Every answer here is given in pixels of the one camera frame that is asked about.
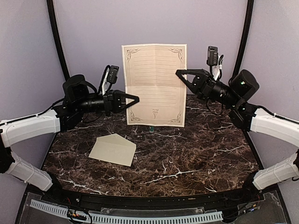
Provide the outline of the beige letter paper sheet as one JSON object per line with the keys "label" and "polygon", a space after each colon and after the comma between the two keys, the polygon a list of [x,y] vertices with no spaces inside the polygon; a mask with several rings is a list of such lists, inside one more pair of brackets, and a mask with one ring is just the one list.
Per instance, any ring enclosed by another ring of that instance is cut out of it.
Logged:
{"label": "beige letter paper sheet", "polygon": [[122,60],[125,92],[140,99],[127,124],[184,127],[187,89],[176,71],[187,68],[187,44],[123,45]]}

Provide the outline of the green white glue stick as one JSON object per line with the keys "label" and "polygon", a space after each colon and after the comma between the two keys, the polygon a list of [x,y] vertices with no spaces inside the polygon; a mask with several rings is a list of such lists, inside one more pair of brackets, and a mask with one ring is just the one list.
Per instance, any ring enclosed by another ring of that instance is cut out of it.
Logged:
{"label": "green white glue stick", "polygon": [[150,126],[150,127],[149,127],[149,132],[150,132],[150,133],[154,133],[154,127],[153,127],[153,126]]}

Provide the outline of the cream paper envelope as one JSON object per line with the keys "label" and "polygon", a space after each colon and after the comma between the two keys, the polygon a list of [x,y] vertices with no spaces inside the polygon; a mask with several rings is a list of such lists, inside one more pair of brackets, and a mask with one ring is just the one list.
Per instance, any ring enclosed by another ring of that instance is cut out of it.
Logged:
{"label": "cream paper envelope", "polygon": [[136,144],[114,133],[98,137],[89,158],[130,167]]}

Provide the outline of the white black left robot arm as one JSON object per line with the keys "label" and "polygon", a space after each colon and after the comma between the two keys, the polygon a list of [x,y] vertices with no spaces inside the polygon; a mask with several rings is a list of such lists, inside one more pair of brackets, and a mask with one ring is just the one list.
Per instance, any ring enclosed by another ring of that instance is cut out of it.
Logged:
{"label": "white black left robot arm", "polygon": [[54,175],[20,158],[11,150],[11,146],[40,135],[71,130],[86,113],[120,113],[139,102],[138,96],[119,90],[99,92],[81,74],[63,83],[63,90],[64,98],[45,111],[0,123],[0,172],[47,192],[55,203],[66,200],[66,193],[59,188],[59,181]]}

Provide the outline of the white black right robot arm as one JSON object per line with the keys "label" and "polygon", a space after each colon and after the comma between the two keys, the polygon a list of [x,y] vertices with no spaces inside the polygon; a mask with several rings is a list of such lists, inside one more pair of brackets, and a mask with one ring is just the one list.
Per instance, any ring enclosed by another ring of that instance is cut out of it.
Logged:
{"label": "white black right robot arm", "polygon": [[[215,80],[203,69],[177,70],[177,77],[199,99],[217,101],[230,110],[232,123],[246,132],[263,133],[294,146],[299,145],[298,121],[270,112],[263,106],[248,103],[259,84],[252,73],[242,70],[229,85]],[[299,175],[299,153],[259,171],[251,173],[239,191],[238,198],[249,202],[256,192]]]}

